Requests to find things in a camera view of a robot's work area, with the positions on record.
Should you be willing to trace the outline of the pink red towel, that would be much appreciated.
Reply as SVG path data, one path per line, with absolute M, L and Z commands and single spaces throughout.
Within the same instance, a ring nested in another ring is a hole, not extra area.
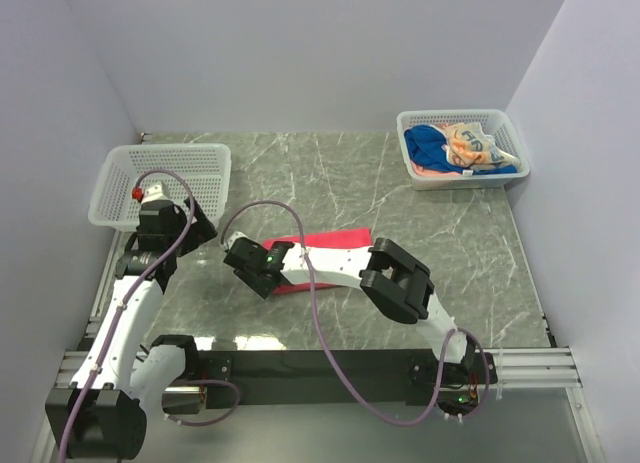
M 307 234 L 305 236 L 305 242 L 308 246 L 311 247 L 323 247 L 332 249 L 355 249 L 373 245 L 371 230 L 365 227 Z M 281 285 L 274 290 L 273 294 L 285 295 L 298 292 L 307 292 L 309 289 L 309 283 L 303 283 L 293 286 Z

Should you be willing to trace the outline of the beige patterned towel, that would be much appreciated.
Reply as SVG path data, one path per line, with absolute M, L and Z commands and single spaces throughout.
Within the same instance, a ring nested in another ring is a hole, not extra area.
M 519 158 L 501 150 L 495 138 L 486 134 L 478 122 L 446 125 L 441 132 L 445 138 L 442 149 L 451 166 L 477 174 L 516 172 L 520 168 Z

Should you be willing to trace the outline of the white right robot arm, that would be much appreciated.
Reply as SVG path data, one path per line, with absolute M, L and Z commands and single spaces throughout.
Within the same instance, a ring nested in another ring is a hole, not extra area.
M 224 244 L 224 263 L 265 299 L 284 288 L 347 287 L 362 291 L 387 319 L 414 325 L 454 387 L 475 370 L 476 345 L 442 306 L 430 269 L 390 239 L 338 249 L 277 240 L 265 247 L 241 232 Z

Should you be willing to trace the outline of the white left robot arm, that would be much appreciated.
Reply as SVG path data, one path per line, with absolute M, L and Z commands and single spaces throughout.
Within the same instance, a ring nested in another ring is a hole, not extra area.
M 167 336 L 137 361 L 142 338 L 178 258 L 217 231 L 194 198 L 140 200 L 139 225 L 114 269 L 111 301 L 93 345 L 71 381 L 49 392 L 45 412 L 58 459 L 132 460 L 167 386 L 193 383 L 201 360 L 190 336 Z

